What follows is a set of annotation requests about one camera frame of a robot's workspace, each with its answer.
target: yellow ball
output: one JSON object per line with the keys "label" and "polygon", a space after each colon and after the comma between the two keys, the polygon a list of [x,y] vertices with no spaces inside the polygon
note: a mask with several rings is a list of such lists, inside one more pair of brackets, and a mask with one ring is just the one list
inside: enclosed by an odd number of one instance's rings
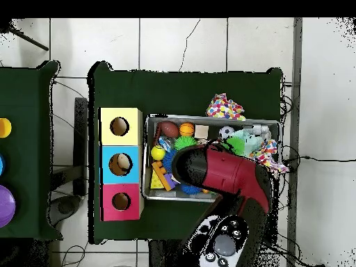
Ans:
{"label": "yellow ball", "polygon": [[8,119],[0,118],[0,138],[8,137],[11,133],[11,122]]}
{"label": "yellow ball", "polygon": [[160,145],[156,145],[151,150],[151,156],[156,161],[163,160],[165,155],[165,150]]}
{"label": "yellow ball", "polygon": [[194,134],[194,125],[192,123],[183,123],[179,127],[179,133],[182,136],[192,136]]}

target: purple bowl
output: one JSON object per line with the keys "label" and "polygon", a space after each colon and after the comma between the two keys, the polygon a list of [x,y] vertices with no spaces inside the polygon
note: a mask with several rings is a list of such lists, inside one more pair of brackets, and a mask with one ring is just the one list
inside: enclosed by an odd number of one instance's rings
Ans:
{"label": "purple bowl", "polygon": [[15,214],[15,199],[11,192],[0,185],[0,228],[7,225]]}

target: brown football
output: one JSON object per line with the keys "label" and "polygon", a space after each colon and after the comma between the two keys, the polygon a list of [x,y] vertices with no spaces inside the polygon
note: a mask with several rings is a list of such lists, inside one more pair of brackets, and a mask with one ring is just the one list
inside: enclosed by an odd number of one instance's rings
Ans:
{"label": "brown football", "polygon": [[162,132],[168,137],[178,137],[179,129],[177,125],[171,121],[164,121],[161,123]]}

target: pink box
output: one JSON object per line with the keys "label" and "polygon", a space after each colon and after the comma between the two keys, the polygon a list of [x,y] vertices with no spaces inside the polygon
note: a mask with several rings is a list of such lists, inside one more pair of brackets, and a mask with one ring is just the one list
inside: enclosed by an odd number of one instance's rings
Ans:
{"label": "pink box", "polygon": [[[118,210],[113,206],[113,197],[124,193],[129,198],[129,206]],[[143,210],[143,197],[139,184],[104,184],[103,185],[103,221],[138,220]]]}

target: shape sorter box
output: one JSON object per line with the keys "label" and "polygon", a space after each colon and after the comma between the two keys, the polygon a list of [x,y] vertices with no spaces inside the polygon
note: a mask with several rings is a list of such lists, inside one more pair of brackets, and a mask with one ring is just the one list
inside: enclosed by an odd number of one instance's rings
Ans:
{"label": "shape sorter box", "polygon": [[[142,145],[143,117],[140,110],[137,108],[99,108],[98,112],[99,128],[101,126],[99,140],[102,145]],[[115,128],[120,130],[120,135],[115,135]]]}
{"label": "shape sorter box", "polygon": [[[125,194],[128,207],[118,210],[114,207],[113,198],[118,194]],[[102,186],[103,221],[138,220],[143,211],[143,197],[139,184],[104,184]]]}
{"label": "shape sorter box", "polygon": [[[125,154],[130,160],[130,169],[127,174],[116,176],[110,170],[111,158],[116,154]],[[102,171],[103,184],[140,184],[142,167],[142,145],[137,146],[103,146]]]}

